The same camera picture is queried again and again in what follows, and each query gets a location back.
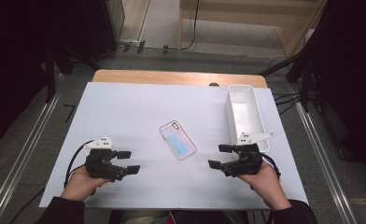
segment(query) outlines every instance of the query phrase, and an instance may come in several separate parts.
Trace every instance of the white container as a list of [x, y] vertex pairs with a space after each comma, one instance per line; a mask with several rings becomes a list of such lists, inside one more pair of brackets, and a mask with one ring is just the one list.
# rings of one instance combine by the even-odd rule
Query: white container
[[[265, 133], [256, 93], [249, 85], [231, 85], [226, 100], [227, 120], [229, 122], [232, 144], [238, 143], [242, 133]], [[270, 149], [268, 140], [258, 143], [259, 151]]]

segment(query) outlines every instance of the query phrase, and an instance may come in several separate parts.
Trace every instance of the cable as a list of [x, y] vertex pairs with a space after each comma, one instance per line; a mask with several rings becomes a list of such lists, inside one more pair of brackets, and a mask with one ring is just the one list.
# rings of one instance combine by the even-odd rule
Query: cable
[[[192, 19], [191, 19], [191, 14], [190, 14], [190, 29], [191, 29], [191, 32], [194, 34], [194, 36], [195, 36], [195, 30], [193, 29], [193, 27], [192, 27], [192, 24], [191, 24], [191, 21], [192, 21]], [[194, 42], [194, 44], [195, 44], [195, 46], [194, 46], [194, 49], [192, 49], [192, 50], [196, 50], [197, 49], [197, 43], [195, 43]]]
[[294, 92], [294, 93], [273, 93], [273, 95], [300, 95], [301, 92]]
[[277, 100], [280, 100], [280, 99], [285, 98], [287, 96], [289, 96], [289, 95], [281, 95], [279, 97], [276, 97], [274, 100], [277, 101]]
[[282, 112], [279, 113], [279, 116], [281, 116], [282, 114], [284, 114], [286, 111], [288, 111], [289, 109], [291, 109], [294, 105], [296, 105], [298, 102], [293, 102], [293, 104], [291, 104], [288, 108], [286, 108], [285, 110], [283, 110]]
[[72, 175], [72, 173], [76, 171], [76, 169], [78, 169], [78, 168], [82, 167], [83, 165], [84, 165], [84, 164], [79, 165], [78, 167], [76, 167], [75, 169], [73, 169], [73, 170], [69, 173], [69, 176], [71, 176], [71, 175]]
[[[268, 68], [271, 68], [271, 63], [274, 61], [274, 60], [276, 60], [276, 59], [287, 59], [287, 60], [289, 60], [289, 58], [288, 57], [276, 57], [276, 58], [273, 58], [271, 61], [269, 61], [268, 62]], [[275, 73], [275, 72], [273, 72], [273, 74], [274, 75], [276, 75], [276, 76], [278, 76], [278, 77], [281, 77], [281, 76], [284, 76], [284, 75], [282, 75], [282, 74], [277, 74], [277, 73]]]
[[14, 216], [14, 218], [12, 218], [9, 222], [8, 222], [8, 224], [14, 224], [16, 221], [17, 221], [17, 219], [18, 219], [18, 217], [21, 215], [21, 213], [23, 212], [23, 210], [25, 210], [25, 208], [27, 207], [27, 206], [29, 206], [29, 204], [31, 204], [32, 203], [32, 201], [34, 201], [40, 194], [42, 194], [43, 192], [44, 192], [44, 190], [45, 190], [46, 188], [45, 187], [43, 187], [31, 200], [29, 200], [29, 202], [27, 202], [21, 209], [20, 209], [20, 211], [18, 211], [18, 213]]
[[[286, 96], [280, 96], [280, 97], [277, 97], [277, 98], [275, 98], [274, 100], [275, 100], [275, 103], [276, 103], [276, 105], [278, 105], [279, 103], [281, 103], [281, 102], [279, 102], [279, 103], [277, 103], [276, 101], [277, 100], [280, 100], [280, 99], [282, 99], [282, 98], [284, 98], [284, 97], [286, 97]], [[301, 101], [301, 95], [298, 95], [298, 96], [293, 96], [293, 98], [292, 99], [290, 99], [290, 101], [291, 100], [293, 100], [293, 99], [295, 99], [295, 100], [297, 100], [297, 101]], [[317, 98], [316, 98], [316, 96], [315, 95], [308, 95], [308, 97], [307, 97], [307, 100], [309, 100], [309, 101], [315, 101]]]
[[278, 102], [278, 103], [275, 103], [276, 105], [284, 105], [284, 104], [287, 104], [287, 103], [290, 103], [292, 101], [295, 101], [297, 102], [298, 100], [296, 98], [292, 98], [290, 100], [287, 100], [287, 101], [282, 101], [282, 102]]
[[69, 176], [70, 176], [70, 169], [72, 168], [72, 165], [73, 165], [73, 162], [75, 161], [75, 159], [76, 159], [76, 156], [78, 155], [78, 153], [81, 151], [81, 149], [83, 149], [84, 148], [84, 146], [86, 145], [86, 144], [89, 144], [90, 142], [92, 142], [93, 140], [91, 140], [91, 141], [88, 141], [88, 142], [86, 142], [86, 143], [84, 143], [81, 147], [79, 147], [78, 149], [77, 149], [77, 151], [76, 151], [76, 153], [75, 153], [75, 155], [73, 156], [73, 158], [72, 158], [72, 160], [70, 161], [70, 163], [69, 163], [69, 166], [67, 167], [67, 171], [66, 171], [66, 177], [64, 178], [64, 183], [63, 183], [63, 187], [65, 188], [66, 187], [66, 185], [67, 185], [67, 182], [69, 181]]
[[[196, 37], [196, 27], [197, 27], [197, 17], [198, 17], [198, 6], [200, 5], [200, 0], [197, 0], [197, 6], [195, 8], [195, 16], [194, 16], [194, 31], [193, 31], [193, 38], [191, 40], [191, 43], [189, 44], [188, 47], [185, 47], [183, 49], [178, 49], [178, 48], [173, 48], [173, 49], [160, 49], [160, 48], [143, 48], [143, 49], [157, 49], [157, 50], [177, 50], [177, 51], [182, 51], [182, 50], [186, 50], [186, 49], [189, 49], [191, 48], [192, 44], [194, 44], [194, 41], [195, 41], [195, 37]], [[136, 45], [124, 45], [124, 46], [129, 46], [130, 48], [134, 48], [134, 49], [139, 49], [140, 47], [136, 46]]]
[[273, 165], [276, 175], [278, 176], [278, 179], [279, 179], [279, 177], [281, 176], [281, 173], [279, 172], [278, 167], [276, 167], [276, 163], [274, 162], [274, 160], [271, 157], [265, 155], [264, 153], [260, 153], [260, 154], [262, 155], [263, 158], [265, 158], [265, 160], [267, 160], [269, 163], [271, 163]]

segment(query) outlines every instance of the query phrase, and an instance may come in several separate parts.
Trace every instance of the white table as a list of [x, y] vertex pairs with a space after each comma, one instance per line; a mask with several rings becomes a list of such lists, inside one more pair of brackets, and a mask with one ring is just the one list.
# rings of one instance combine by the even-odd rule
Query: white table
[[[307, 203], [302, 181], [269, 89], [257, 88], [271, 156], [280, 172], [287, 197]], [[225, 177], [209, 168], [207, 160], [231, 161], [232, 154], [218, 152], [230, 144], [225, 110], [227, 88], [88, 83], [40, 207], [63, 191], [67, 166], [83, 143], [109, 135], [115, 150], [130, 150], [129, 160], [113, 160], [118, 166], [141, 165], [137, 175], [108, 183], [86, 200], [89, 207], [111, 209], [267, 209], [262, 199], [238, 178]], [[164, 142], [159, 128], [177, 120], [197, 146], [197, 152], [178, 161]], [[81, 165], [89, 151], [81, 151], [73, 167]]]

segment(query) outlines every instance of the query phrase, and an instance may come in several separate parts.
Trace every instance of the human hand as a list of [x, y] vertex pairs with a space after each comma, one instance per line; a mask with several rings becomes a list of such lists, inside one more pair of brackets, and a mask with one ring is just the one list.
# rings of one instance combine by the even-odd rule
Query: human hand
[[255, 175], [240, 175], [238, 177], [247, 182], [272, 210], [291, 207], [273, 166], [267, 162], [264, 161], [261, 164], [260, 170]]
[[109, 179], [91, 177], [85, 166], [81, 166], [72, 173], [69, 182], [61, 194], [61, 198], [82, 202], [90, 196], [96, 188], [102, 187], [102, 185], [109, 181]]

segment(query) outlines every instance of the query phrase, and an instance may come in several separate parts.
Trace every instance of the phone case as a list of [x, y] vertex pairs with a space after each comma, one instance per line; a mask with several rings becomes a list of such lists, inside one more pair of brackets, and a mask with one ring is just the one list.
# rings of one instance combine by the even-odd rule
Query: phone case
[[162, 126], [160, 133], [179, 160], [187, 158], [196, 151], [195, 145], [176, 120]]

